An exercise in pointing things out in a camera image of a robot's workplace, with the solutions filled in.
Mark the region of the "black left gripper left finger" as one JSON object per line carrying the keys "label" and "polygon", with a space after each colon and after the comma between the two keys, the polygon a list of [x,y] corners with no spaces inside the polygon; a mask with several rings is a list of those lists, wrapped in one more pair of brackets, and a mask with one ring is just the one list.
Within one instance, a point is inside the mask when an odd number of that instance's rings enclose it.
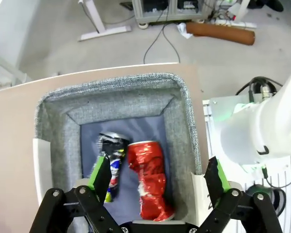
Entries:
{"label": "black left gripper left finger", "polygon": [[39,206],[30,233],[67,233],[75,217],[84,217],[94,233],[124,233],[103,206],[111,180],[110,159],[100,156],[88,185],[64,192],[49,189]]}

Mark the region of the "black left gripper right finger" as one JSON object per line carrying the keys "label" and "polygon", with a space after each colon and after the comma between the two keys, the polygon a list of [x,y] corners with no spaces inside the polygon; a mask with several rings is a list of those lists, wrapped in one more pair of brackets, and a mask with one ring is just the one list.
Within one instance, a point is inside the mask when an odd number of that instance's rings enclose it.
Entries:
{"label": "black left gripper right finger", "polygon": [[212,211],[196,233],[223,233],[231,219],[241,221],[246,233],[283,233],[269,195],[232,188],[216,157],[209,159],[204,178]]}

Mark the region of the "blue Pepsi can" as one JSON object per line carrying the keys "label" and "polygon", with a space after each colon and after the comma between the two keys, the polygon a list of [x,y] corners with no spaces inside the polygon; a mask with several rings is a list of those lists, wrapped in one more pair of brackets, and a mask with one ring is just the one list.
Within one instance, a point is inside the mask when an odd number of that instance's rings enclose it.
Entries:
{"label": "blue Pepsi can", "polygon": [[105,202],[112,202],[117,196],[121,165],[127,153],[129,138],[115,132],[99,133],[97,145],[99,155],[110,160],[111,180],[107,189]]}

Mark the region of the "red cola can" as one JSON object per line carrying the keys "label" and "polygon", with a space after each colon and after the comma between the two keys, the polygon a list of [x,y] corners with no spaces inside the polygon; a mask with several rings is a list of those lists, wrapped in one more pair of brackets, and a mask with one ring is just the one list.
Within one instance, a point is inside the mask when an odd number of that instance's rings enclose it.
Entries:
{"label": "red cola can", "polygon": [[162,222],[174,217],[173,207],[165,200],[164,155],[159,142],[141,141],[128,145],[128,164],[138,175],[140,216]]}

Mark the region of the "white CAN sign card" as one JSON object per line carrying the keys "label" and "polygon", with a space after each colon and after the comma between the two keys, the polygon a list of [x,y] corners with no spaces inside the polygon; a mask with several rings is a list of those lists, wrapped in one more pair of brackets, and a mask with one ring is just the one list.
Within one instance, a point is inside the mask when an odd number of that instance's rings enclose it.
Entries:
{"label": "white CAN sign card", "polygon": [[194,188],[196,224],[201,226],[213,208],[204,176],[193,173],[191,176]]}

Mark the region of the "grey fabric basket can label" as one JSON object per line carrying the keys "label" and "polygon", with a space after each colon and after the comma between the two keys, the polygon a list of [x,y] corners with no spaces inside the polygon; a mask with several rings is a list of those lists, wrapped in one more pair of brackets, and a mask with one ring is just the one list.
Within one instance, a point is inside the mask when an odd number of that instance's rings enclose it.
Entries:
{"label": "grey fabric basket can label", "polygon": [[165,199],[175,219],[196,223],[191,174],[201,174],[193,103],[175,74],[150,73],[63,87],[46,94],[35,114],[35,137],[50,142],[53,187],[87,178],[101,132],[130,142],[158,141],[164,154]]}

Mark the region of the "blank white card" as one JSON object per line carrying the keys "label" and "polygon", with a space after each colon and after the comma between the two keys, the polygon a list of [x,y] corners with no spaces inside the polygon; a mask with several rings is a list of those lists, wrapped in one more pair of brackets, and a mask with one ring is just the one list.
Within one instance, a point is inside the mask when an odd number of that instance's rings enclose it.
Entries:
{"label": "blank white card", "polygon": [[35,185],[40,205],[46,192],[53,187],[50,142],[34,138],[32,143]]}

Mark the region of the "brown cardboard tube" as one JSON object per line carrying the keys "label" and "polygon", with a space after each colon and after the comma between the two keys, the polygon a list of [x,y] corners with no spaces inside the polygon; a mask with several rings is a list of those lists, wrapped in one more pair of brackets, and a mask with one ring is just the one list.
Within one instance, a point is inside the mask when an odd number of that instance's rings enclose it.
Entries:
{"label": "brown cardboard tube", "polygon": [[195,37],[205,36],[217,38],[248,46],[253,45],[255,42],[255,33],[253,31],[222,25],[187,22],[186,31]]}

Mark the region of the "white table leg foot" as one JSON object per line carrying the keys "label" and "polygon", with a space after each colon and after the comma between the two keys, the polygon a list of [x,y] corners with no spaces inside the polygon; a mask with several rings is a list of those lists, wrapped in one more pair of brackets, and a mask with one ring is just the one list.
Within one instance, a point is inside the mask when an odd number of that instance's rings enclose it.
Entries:
{"label": "white table leg foot", "polygon": [[113,34],[128,33],[132,31],[131,26],[106,28],[101,20],[99,12],[95,6],[94,0],[78,0],[78,4],[82,7],[83,12],[95,27],[94,32],[82,34],[78,39],[79,42]]}

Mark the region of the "crumpled white paper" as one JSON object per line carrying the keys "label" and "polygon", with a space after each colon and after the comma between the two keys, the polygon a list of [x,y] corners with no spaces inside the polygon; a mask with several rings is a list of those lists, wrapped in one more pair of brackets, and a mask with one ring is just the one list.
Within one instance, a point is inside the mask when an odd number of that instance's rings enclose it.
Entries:
{"label": "crumpled white paper", "polygon": [[189,39],[189,38],[191,38],[191,37],[193,36],[192,33],[188,33],[188,32],[187,32],[186,23],[183,23],[183,22],[182,22],[182,23],[178,24],[178,25],[177,25],[177,29],[178,29],[179,33],[180,33],[183,37],[185,37],[186,39]]}

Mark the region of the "white power strip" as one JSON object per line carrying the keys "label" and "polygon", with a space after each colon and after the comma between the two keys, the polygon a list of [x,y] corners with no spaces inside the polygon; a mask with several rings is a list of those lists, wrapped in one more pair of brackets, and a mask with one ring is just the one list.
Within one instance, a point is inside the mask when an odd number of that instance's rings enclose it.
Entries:
{"label": "white power strip", "polygon": [[211,24],[228,26],[228,27],[237,27],[237,28],[245,28],[245,29],[256,29],[257,25],[255,23],[250,22],[235,22],[233,20],[227,19],[212,19]]}

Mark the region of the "grey wheeled equipment cart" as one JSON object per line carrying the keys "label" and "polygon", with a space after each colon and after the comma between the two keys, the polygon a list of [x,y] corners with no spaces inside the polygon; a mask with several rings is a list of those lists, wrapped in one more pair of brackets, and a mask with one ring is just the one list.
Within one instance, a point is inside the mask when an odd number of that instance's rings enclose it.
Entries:
{"label": "grey wheeled equipment cart", "polygon": [[151,24],[204,20],[211,14],[214,0],[131,0],[138,27]]}

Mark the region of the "white robot base mount plate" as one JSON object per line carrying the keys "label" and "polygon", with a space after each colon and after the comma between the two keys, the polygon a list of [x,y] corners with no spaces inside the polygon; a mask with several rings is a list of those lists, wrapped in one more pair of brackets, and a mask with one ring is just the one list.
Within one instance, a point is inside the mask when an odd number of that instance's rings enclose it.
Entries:
{"label": "white robot base mount plate", "polygon": [[215,156],[228,179],[263,177],[250,136],[247,95],[212,98],[203,102],[210,156]]}

